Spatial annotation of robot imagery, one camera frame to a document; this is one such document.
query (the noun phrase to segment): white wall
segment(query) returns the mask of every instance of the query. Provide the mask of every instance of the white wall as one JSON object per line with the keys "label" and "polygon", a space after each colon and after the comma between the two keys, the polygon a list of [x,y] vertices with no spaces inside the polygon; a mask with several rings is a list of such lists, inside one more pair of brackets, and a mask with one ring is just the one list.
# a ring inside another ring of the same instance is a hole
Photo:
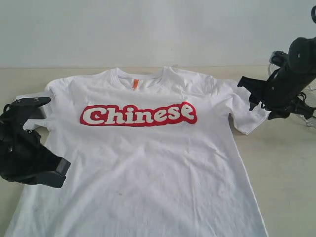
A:
{"label": "white wall", "polygon": [[267,64],[314,0],[2,0],[0,67]]}

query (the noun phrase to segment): orange tag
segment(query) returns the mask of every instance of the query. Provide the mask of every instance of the orange tag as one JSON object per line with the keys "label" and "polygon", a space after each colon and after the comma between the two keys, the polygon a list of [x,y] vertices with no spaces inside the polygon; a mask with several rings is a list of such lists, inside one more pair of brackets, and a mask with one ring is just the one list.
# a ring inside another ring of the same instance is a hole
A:
{"label": "orange tag", "polygon": [[133,90],[135,90],[138,86],[139,79],[134,79]]}

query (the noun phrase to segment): table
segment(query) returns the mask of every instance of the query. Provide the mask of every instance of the table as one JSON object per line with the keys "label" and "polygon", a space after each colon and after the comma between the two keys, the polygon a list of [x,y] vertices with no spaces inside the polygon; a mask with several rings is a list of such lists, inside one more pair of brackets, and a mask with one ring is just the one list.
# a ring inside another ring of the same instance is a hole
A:
{"label": "table", "polygon": [[[221,79],[266,79],[267,66],[188,67]],[[0,106],[16,95],[36,93],[57,78],[96,74],[106,68],[0,69]],[[158,68],[124,68],[146,74]],[[271,237],[313,237],[316,233],[316,129],[295,115],[266,121],[250,135],[232,128]],[[39,128],[47,137],[47,130]],[[0,179],[0,236],[10,222],[23,185]]]}

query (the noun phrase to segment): neckline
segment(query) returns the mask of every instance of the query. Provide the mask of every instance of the neckline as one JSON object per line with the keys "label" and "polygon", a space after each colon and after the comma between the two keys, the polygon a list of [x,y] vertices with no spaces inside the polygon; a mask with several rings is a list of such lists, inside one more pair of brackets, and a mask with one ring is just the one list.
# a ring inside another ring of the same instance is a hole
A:
{"label": "neckline", "polygon": [[162,86],[162,84],[165,82],[166,68],[167,67],[164,66],[158,72],[153,73],[153,74],[130,74],[130,73],[124,72],[120,68],[113,68],[113,69],[111,69],[111,81],[112,81],[112,84],[114,84],[118,88],[130,90],[130,88],[127,88],[123,83],[121,83],[119,78],[150,80],[150,79],[157,79],[157,78],[161,77],[160,81],[158,81],[156,84],[153,84],[153,85],[147,87],[146,90],[141,90],[141,91],[147,91],[147,90]]}

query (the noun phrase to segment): white t-shirt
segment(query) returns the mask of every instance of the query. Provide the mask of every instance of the white t-shirt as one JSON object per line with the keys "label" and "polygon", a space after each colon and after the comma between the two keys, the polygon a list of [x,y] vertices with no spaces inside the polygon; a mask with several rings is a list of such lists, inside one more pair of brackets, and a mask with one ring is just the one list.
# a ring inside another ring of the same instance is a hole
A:
{"label": "white t-shirt", "polygon": [[228,115],[248,134],[268,113],[235,81],[116,68],[46,91],[36,124],[71,166],[61,189],[25,186],[6,237],[267,236]]}

